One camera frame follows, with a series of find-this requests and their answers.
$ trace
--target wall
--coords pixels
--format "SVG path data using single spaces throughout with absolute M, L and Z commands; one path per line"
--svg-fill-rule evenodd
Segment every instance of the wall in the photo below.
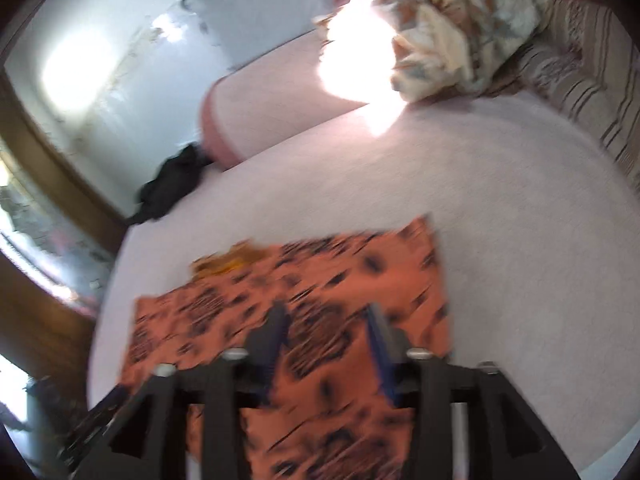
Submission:
M 175 153 L 177 144 L 193 138 L 194 126 L 187 125 L 187 129 L 191 129 L 188 135 L 181 134 L 177 141 L 172 137 L 153 156 L 145 158 L 147 150 L 138 150 L 135 156 L 142 162 L 143 171 L 137 171 L 136 168 L 130 171 L 123 161 L 115 160 L 123 155 L 123 150 L 117 149 L 118 135 L 114 136 L 113 142 L 107 138 L 105 128 L 102 128 L 100 136 L 87 135 L 84 120 L 90 108 L 73 113 L 56 110 L 44 91 L 42 75 L 47 60 L 57 47 L 67 38 L 86 30 L 97 32 L 108 39 L 110 50 L 116 59 L 115 64 L 118 64 L 140 37 L 146 34 L 153 20 L 178 1 L 47 0 L 17 41 L 5 65 L 16 94 L 53 145 L 68 158 L 87 182 L 124 215 L 129 215 L 135 208 L 134 192 L 140 181 L 152 178 L 151 168 L 155 168 L 161 161 L 159 157 Z M 217 73 L 220 70 L 212 68 L 211 72 L 209 83 L 219 76 Z M 154 106 L 159 108 L 167 104 L 156 100 Z M 128 133 L 130 136 L 136 135 L 135 131 Z

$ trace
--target crumpled cloth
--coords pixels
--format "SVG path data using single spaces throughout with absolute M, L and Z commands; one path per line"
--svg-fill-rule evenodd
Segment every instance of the crumpled cloth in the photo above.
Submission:
M 370 1 L 371 9 L 393 29 L 395 65 L 390 72 L 391 85 L 407 102 L 419 101 L 448 87 L 466 94 L 487 90 L 495 72 L 529 38 L 546 27 L 553 3 L 552 0 Z M 351 0 L 332 19 L 322 23 L 327 28 L 329 43 L 341 41 L 340 14 L 361 4 Z

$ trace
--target wooden panel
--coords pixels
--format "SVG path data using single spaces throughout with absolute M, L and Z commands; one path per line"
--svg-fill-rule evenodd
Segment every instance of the wooden panel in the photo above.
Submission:
M 0 75 L 0 137 L 34 182 L 79 228 L 117 254 L 127 227 L 45 139 L 23 111 L 6 73 Z
M 34 378 L 51 376 L 85 401 L 94 321 L 41 290 L 0 253 L 0 354 Z

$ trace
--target white wall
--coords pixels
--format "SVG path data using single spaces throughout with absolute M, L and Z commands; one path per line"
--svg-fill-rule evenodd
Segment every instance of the white wall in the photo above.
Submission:
M 106 38 L 114 56 L 121 60 L 153 20 L 178 1 L 47 0 L 17 41 L 6 63 L 18 97 L 53 144 L 68 156 L 90 184 L 124 214 L 129 214 L 134 208 L 132 193 L 139 183 L 118 171 L 113 172 L 113 166 L 118 165 L 118 161 L 113 160 L 117 152 L 92 153 L 87 147 L 87 139 L 80 144 L 75 142 L 81 136 L 81 125 L 88 109 L 80 110 L 75 116 L 56 110 L 44 90 L 42 75 L 47 60 L 57 47 L 66 38 L 86 30 L 97 31 Z M 175 142 L 172 140 L 170 144 L 174 146 Z M 160 151 L 171 154 L 168 147 Z M 147 176 L 149 171 L 138 173 Z

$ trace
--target crumpled floral blanket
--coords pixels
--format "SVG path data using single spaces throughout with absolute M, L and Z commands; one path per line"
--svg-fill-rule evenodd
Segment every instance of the crumpled floral blanket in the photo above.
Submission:
M 363 2 L 392 29 L 391 37 L 358 30 Z M 383 56 L 367 56 L 391 40 L 394 59 L 390 70 L 392 89 L 407 102 L 416 102 L 455 87 L 459 92 L 479 94 L 487 90 L 496 71 L 533 35 L 543 30 L 551 16 L 552 0 L 351 0 L 325 19 L 328 47 L 350 42 L 345 49 L 351 62 L 386 62 Z M 345 24 L 351 21 L 353 27 Z

